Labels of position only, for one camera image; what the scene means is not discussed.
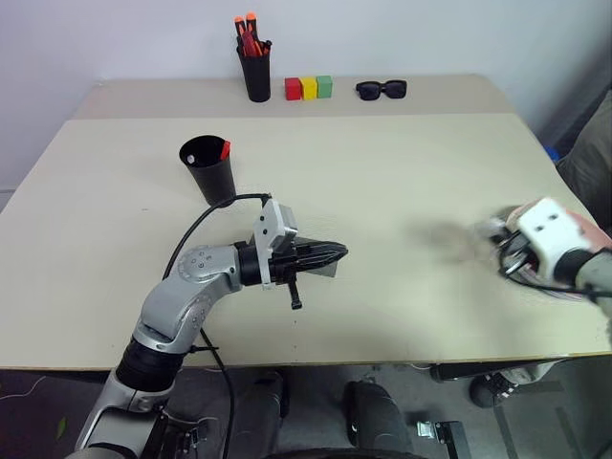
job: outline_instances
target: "tabletop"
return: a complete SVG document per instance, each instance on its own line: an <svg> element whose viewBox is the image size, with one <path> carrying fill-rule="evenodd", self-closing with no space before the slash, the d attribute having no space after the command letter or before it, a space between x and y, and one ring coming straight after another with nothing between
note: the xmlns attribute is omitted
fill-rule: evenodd
<svg viewBox="0 0 612 459"><path fill-rule="evenodd" d="M238 192L270 192L299 235L349 254L334 278L223 298L205 323L229 365L518 360L610 353L606 319L496 274L472 227L552 196L588 212L481 76L415 76L408 96L249 102L239 80L96 87L0 213L0 367L117 364L148 292L207 205L178 151L231 140ZM187 242L248 239L258 204L216 212ZM210 364L189 356L186 364Z"/></svg>

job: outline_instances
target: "yellow block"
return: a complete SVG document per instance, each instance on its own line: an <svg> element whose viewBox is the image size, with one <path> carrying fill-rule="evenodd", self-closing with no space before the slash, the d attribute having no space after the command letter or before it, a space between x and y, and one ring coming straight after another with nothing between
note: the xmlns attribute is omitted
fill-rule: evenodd
<svg viewBox="0 0 612 459"><path fill-rule="evenodd" d="M302 86L302 98L304 100L312 100L317 98L317 79L311 76L300 78L299 82Z"/></svg>

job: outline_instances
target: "sunglasses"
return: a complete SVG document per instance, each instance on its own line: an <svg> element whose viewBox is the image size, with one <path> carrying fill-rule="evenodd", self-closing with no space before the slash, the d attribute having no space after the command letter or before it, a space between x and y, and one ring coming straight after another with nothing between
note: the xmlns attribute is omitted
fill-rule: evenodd
<svg viewBox="0 0 612 459"><path fill-rule="evenodd" d="M376 100L385 93L388 98L404 98L408 83L405 79L389 79L386 83L364 81L355 87L361 100Z"/></svg>

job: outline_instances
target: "red block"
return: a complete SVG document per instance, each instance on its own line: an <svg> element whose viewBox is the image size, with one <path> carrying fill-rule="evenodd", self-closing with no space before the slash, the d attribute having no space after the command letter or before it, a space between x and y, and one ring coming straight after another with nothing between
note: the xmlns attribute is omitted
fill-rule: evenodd
<svg viewBox="0 0 612 459"><path fill-rule="evenodd" d="M285 78L285 98L287 100L300 100L302 98L299 78Z"/></svg>

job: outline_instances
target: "black cup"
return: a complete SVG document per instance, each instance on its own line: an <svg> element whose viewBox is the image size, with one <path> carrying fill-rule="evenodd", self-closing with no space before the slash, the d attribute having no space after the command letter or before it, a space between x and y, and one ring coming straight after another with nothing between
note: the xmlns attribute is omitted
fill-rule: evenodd
<svg viewBox="0 0 612 459"><path fill-rule="evenodd" d="M179 158L211 206L236 195L230 157L221 160L225 142L217 136L200 136L185 143L179 151Z"/></svg>
<svg viewBox="0 0 612 459"><path fill-rule="evenodd" d="M236 52L242 64L249 99L265 102L270 98L270 53L260 57L244 57L238 48Z"/></svg>

